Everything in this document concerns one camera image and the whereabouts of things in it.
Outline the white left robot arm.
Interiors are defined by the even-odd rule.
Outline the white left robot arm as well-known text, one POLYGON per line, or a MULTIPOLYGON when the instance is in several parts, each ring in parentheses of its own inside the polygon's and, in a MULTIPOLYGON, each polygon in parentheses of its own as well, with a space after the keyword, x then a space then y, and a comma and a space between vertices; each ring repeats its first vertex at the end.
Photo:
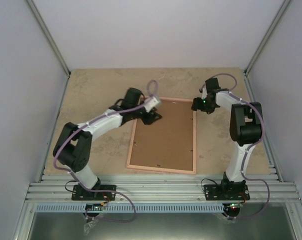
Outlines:
POLYGON ((74 180, 83 187, 83 194, 90 200, 99 197, 101 181, 89 167, 92 143, 105 133, 119 128, 125 123, 140 119, 145 125, 151 125, 160 120, 162 115, 154 107, 136 105, 122 108, 113 105, 102 115, 81 123, 68 122, 64 125, 53 149, 53 166, 71 174, 74 180))

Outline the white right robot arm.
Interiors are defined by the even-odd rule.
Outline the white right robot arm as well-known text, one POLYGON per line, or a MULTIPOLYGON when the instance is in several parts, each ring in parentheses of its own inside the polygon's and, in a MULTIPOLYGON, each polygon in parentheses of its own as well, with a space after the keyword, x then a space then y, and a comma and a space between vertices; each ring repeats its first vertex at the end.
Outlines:
POLYGON ((231 200, 239 193, 235 183, 246 180, 244 175, 252 151, 265 136, 262 106, 259 102, 247 102, 226 88, 209 91, 202 88, 199 92, 201 97, 193 99, 193 111, 212 114, 216 108, 223 107, 230 112, 229 135, 235 147, 223 176, 227 183, 220 187, 220 193, 231 200))

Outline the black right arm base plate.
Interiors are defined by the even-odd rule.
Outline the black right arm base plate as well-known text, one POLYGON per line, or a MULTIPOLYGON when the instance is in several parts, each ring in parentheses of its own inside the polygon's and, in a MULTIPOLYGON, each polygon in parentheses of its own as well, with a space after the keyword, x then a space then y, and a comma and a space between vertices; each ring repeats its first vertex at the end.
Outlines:
POLYGON ((202 188, 207 201, 247 201, 251 199, 248 186, 244 182, 205 184, 202 188))

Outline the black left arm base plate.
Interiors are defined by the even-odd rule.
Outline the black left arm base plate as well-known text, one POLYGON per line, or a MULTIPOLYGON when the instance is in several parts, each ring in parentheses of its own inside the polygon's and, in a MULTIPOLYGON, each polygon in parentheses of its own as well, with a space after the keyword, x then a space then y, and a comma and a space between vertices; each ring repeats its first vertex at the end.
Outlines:
POLYGON ((104 190, 104 192, 92 192, 87 191, 82 188, 79 184, 73 186, 71 199, 73 201, 103 201, 109 202, 114 201, 116 194, 114 192, 108 191, 116 191, 117 186, 114 184, 102 184, 100 186, 100 190, 104 190))

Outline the aluminium rail platform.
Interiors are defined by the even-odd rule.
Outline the aluminium rail platform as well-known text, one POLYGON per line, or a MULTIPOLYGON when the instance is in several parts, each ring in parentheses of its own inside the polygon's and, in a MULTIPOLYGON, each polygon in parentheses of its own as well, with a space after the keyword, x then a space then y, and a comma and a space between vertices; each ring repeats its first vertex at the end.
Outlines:
MULTIPOLYGON (((271 165, 271 173, 249 175, 247 181, 249 203, 264 203, 267 196, 271 203, 300 202, 301 197, 293 182, 280 180, 277 169, 271 165)), ((134 203, 204 203, 205 195, 201 185, 217 183, 222 175, 214 174, 111 174, 99 176, 102 184, 117 186, 117 191, 126 195, 134 203)), ((36 203, 68 203, 71 193, 64 186, 71 176, 43 175, 39 182, 31 183, 26 201, 36 203)))

